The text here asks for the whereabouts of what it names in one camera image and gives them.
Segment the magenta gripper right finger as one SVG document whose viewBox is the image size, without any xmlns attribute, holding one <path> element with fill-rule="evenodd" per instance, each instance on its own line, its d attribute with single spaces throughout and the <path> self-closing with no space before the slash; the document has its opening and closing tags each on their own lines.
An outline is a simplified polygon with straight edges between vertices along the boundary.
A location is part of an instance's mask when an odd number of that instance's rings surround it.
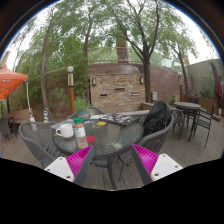
<svg viewBox="0 0 224 224">
<path fill-rule="evenodd" d="M 144 185 L 182 169 L 182 166 L 167 154 L 156 154 L 142 146 L 133 144 L 131 154 Z"/>
</svg>

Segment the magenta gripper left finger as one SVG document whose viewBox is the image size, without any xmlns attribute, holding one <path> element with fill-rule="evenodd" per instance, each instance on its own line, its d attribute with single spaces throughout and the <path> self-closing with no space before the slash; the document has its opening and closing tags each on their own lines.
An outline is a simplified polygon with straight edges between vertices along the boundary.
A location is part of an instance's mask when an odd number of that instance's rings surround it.
<svg viewBox="0 0 224 224">
<path fill-rule="evenodd" d="M 58 157 L 45 171 L 82 186 L 93 156 L 94 147 L 90 145 L 67 158 Z"/>
</svg>

